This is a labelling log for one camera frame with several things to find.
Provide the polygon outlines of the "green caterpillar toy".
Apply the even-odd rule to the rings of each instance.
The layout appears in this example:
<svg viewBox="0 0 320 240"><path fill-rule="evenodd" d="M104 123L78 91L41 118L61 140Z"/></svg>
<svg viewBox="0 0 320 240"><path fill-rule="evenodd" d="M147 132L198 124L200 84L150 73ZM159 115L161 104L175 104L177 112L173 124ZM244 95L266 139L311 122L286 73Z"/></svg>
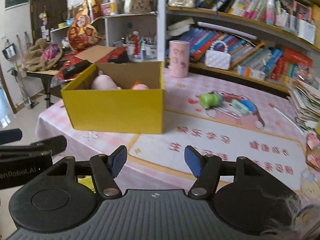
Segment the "green caterpillar toy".
<svg viewBox="0 0 320 240"><path fill-rule="evenodd" d="M219 94L206 93L200 96L199 102L204 109L211 109L213 107L221 106L223 99Z"/></svg>

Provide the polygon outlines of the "teal round case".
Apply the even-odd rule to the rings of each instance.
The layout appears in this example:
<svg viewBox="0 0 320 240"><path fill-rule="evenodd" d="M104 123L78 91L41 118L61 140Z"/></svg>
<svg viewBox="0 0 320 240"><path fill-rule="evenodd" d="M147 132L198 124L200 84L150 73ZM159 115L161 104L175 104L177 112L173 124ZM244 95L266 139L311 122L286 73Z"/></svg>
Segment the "teal round case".
<svg viewBox="0 0 320 240"><path fill-rule="evenodd" d="M250 110L248 109L248 107L245 106L244 104L242 104L241 102L239 102L236 99L233 99L231 101L231 105L243 115L249 115L250 114Z"/></svg>

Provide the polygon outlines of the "blue toy block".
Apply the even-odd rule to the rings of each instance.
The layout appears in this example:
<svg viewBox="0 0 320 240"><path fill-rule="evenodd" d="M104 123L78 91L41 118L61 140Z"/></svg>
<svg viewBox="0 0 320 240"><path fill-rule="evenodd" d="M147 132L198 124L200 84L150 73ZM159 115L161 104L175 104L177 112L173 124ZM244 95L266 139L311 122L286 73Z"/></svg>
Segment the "blue toy block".
<svg viewBox="0 0 320 240"><path fill-rule="evenodd" d="M255 112L257 110L255 104L251 100L241 100L241 103L251 112Z"/></svg>

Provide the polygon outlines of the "large pink plush toy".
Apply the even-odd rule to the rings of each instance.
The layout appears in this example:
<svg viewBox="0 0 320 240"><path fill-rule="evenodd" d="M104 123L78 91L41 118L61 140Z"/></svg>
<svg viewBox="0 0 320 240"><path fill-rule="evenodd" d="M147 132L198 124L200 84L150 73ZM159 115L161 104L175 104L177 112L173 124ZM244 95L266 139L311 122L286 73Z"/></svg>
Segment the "large pink plush toy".
<svg viewBox="0 0 320 240"><path fill-rule="evenodd" d="M91 84L91 89L93 90L121 90L119 86L112 80L111 77L105 75L102 70L98 71L97 77L93 80Z"/></svg>

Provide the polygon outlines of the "small pink plush chick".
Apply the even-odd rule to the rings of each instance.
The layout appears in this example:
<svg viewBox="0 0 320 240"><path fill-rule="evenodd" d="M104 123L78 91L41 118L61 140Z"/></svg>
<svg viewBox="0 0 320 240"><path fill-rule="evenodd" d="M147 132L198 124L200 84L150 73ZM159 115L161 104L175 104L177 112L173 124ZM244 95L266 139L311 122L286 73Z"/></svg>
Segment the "small pink plush chick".
<svg viewBox="0 0 320 240"><path fill-rule="evenodd" d="M136 81L135 84L131 87L132 90L148 90L149 87L140 81Z"/></svg>

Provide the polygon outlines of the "yellow cardboard box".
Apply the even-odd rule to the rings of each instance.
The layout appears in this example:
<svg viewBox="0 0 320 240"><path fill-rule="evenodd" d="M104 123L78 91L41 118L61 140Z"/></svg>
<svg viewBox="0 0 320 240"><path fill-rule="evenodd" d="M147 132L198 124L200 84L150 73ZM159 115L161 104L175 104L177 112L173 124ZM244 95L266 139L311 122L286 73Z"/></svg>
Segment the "yellow cardboard box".
<svg viewBox="0 0 320 240"><path fill-rule="evenodd" d="M93 90L98 71L121 90ZM132 90L136 81L148 90ZM62 99L74 129L83 131L161 134L164 119L164 63L96 63L62 90Z"/></svg>

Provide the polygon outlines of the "black rectangular box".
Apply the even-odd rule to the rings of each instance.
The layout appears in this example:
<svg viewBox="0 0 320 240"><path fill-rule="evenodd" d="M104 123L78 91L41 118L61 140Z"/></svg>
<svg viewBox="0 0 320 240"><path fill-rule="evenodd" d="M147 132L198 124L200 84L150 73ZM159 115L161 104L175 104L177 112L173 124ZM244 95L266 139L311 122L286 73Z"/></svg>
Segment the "black rectangular box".
<svg viewBox="0 0 320 240"><path fill-rule="evenodd" d="M74 65L71 65L62 71L62 77L67 80L73 77L76 74L83 72L86 68L88 68L91 63L87 60L81 61Z"/></svg>

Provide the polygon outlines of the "orange white blue carton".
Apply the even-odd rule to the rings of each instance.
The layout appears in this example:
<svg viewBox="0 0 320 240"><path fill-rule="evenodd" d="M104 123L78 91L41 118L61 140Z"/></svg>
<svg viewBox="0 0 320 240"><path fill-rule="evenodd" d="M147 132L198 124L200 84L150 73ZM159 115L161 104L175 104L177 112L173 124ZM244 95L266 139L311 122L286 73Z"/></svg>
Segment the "orange white blue carton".
<svg viewBox="0 0 320 240"><path fill-rule="evenodd" d="M246 66L238 65L236 71L239 75L244 77L250 77L257 80L265 80L266 74L263 71L252 69Z"/></svg>

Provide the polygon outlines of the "white quilted pearl purse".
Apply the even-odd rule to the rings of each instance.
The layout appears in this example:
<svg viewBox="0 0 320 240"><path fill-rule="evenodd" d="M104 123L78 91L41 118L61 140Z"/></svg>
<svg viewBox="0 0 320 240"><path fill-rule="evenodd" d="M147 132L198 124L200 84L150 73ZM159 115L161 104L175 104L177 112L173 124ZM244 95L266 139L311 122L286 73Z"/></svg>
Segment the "white quilted pearl purse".
<svg viewBox="0 0 320 240"><path fill-rule="evenodd" d="M214 50L217 44L222 45L223 50ZM204 64L209 68L229 70L231 66L231 55L228 53L228 45L221 41L214 41L210 49L206 51Z"/></svg>

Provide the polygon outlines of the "brown plush blanket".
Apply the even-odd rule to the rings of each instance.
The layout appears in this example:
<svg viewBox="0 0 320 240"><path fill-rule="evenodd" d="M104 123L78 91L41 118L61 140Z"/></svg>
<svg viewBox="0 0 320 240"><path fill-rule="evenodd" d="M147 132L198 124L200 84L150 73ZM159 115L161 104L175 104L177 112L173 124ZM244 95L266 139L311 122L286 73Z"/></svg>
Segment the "brown plush blanket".
<svg viewBox="0 0 320 240"><path fill-rule="evenodd" d="M46 71L51 69L63 56L63 50L55 43L47 42L43 38L26 51L22 68L30 72Z"/></svg>

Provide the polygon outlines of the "brown flat cardboard sheet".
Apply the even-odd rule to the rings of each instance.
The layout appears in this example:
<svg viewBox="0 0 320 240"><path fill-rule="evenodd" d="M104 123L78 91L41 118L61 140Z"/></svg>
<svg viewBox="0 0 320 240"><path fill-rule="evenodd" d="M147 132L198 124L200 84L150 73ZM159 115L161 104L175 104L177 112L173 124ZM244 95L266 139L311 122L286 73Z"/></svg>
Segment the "brown flat cardboard sheet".
<svg viewBox="0 0 320 240"><path fill-rule="evenodd" d="M103 57L112 53L115 49L116 47L106 47L106 46L96 45L76 54L75 57L81 60L87 60L90 63L96 63Z"/></svg>

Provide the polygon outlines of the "pile of papers and booklets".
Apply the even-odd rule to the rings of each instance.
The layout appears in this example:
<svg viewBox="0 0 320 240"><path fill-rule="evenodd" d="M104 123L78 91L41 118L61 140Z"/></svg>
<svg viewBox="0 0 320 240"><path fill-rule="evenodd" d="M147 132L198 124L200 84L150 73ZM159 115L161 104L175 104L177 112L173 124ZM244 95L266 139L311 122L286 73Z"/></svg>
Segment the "pile of papers and booklets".
<svg viewBox="0 0 320 240"><path fill-rule="evenodd" d="M315 131L319 123L319 89L300 80L287 84L287 88L295 123L305 131Z"/></svg>

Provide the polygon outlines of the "pink cylindrical container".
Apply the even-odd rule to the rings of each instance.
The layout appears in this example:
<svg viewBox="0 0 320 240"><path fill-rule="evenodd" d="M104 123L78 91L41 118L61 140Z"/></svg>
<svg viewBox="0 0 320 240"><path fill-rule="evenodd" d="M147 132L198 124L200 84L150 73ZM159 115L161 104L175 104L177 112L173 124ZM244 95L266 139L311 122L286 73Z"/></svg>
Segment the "pink cylindrical container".
<svg viewBox="0 0 320 240"><path fill-rule="evenodd" d="M169 42L169 74L175 78L185 78L189 72L190 43L173 40Z"/></svg>

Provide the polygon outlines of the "white cubby shelf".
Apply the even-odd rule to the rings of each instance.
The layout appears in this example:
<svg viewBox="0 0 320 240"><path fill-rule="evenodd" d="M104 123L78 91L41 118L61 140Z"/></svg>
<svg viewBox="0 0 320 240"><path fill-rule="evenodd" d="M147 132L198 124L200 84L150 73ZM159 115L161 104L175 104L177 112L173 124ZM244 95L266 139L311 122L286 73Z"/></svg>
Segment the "white cubby shelf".
<svg viewBox="0 0 320 240"><path fill-rule="evenodd" d="M96 45L106 47L116 47L116 42L121 41L125 35L132 34L134 31L139 32L139 35L142 36L151 36L152 34L157 33L157 19L155 12L104 16L94 21L92 25L96 28L98 35L103 38L103 40ZM68 45L67 33L70 27L71 25L63 28L63 31L66 32L64 37L66 38ZM73 51L80 53L86 49Z"/></svg>

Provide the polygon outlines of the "wooden bookshelf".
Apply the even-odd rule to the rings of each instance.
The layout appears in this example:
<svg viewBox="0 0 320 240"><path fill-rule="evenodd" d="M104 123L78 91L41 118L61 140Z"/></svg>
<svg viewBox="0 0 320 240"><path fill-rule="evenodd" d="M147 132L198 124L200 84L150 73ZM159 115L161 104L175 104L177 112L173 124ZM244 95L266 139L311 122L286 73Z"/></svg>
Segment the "wooden bookshelf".
<svg viewBox="0 0 320 240"><path fill-rule="evenodd" d="M227 27L239 31L242 36L251 35L251 39L265 42L266 45L289 47L302 54L308 55L313 60L312 70L319 75L319 47L296 35L267 25L263 22L230 15L225 12L214 12L207 9L169 7L166 0L157 0L157 34L158 34L158 59L165 59L166 29L167 25L179 20L192 17L195 22L205 22ZM256 88L281 97L287 96L287 87L279 83L267 80L258 80L252 77L239 75L236 70L220 70L208 68L203 63L191 63L190 71L218 79L239 83L248 87Z"/></svg>

